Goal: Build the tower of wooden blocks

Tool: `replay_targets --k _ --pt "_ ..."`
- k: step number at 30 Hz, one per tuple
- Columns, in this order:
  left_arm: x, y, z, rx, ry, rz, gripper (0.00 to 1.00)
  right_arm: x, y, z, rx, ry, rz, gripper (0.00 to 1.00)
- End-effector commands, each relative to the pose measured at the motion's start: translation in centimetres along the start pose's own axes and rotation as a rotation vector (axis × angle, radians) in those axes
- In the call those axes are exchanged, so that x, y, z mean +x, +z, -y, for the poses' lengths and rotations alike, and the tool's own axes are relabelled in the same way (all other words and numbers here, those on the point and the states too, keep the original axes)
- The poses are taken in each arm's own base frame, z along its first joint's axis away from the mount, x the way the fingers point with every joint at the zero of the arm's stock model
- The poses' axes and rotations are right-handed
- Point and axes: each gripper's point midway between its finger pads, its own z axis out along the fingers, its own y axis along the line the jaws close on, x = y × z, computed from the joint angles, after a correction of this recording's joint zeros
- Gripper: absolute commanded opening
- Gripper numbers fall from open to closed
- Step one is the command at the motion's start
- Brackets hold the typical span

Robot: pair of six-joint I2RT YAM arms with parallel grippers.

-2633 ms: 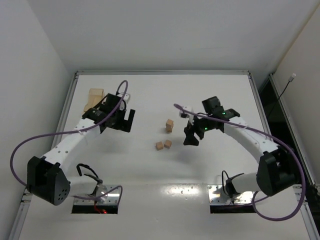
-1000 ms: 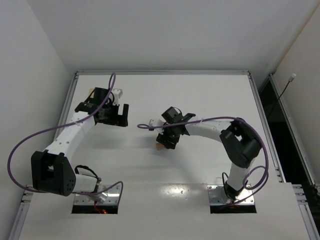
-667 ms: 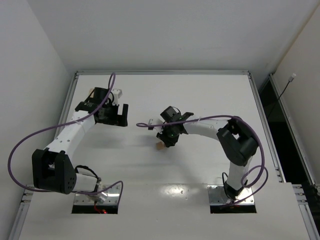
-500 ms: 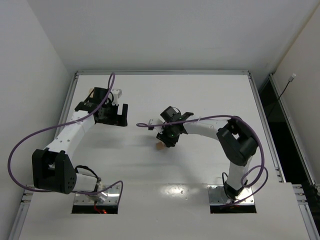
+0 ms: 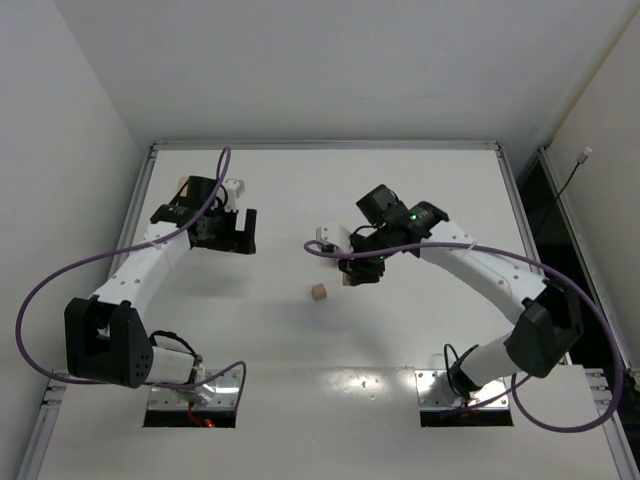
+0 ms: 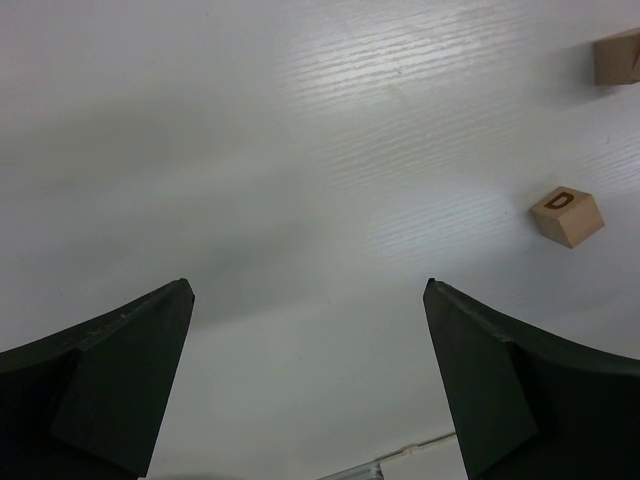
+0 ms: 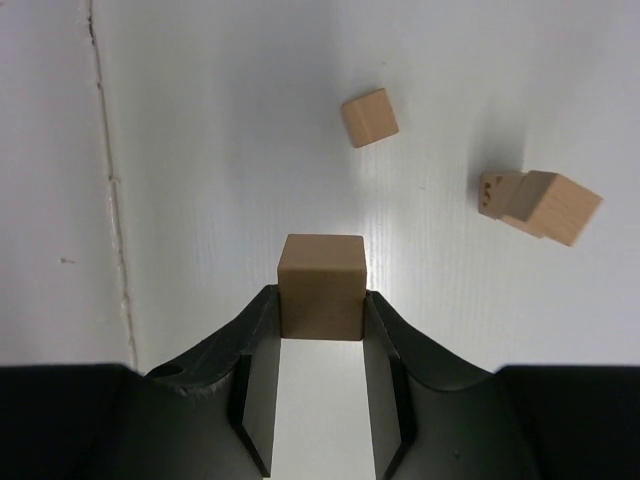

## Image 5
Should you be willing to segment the wooden block tray box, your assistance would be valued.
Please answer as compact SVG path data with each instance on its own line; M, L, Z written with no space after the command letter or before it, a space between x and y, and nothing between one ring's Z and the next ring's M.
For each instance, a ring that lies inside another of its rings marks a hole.
M189 177L181 177L179 180L179 188L176 192L176 200L179 202L188 193Z

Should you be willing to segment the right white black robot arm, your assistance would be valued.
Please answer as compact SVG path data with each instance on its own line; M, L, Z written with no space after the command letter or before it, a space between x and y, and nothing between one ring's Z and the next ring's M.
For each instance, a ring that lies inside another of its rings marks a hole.
M357 202L372 233L341 226L318 230L320 240L351 259L338 265L350 286L378 282L389 248L401 246L436 265L489 300L512 323L512 331L463 353L442 376L449 401L468 401L498 378L523 372L546 377L583 332L570 310L578 297L563 285L475 248L453 248L471 238L448 214L426 201L407 207L381 184Z

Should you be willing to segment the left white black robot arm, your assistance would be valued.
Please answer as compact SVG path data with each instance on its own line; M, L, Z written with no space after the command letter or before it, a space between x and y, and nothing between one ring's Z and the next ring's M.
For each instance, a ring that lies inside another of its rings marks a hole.
M143 248L87 298L64 311L67 368L71 375L128 388L194 381L196 352L161 347L144 327L149 303L178 260L192 249L252 255L257 212L237 229L243 181L191 176L184 190L150 217Z

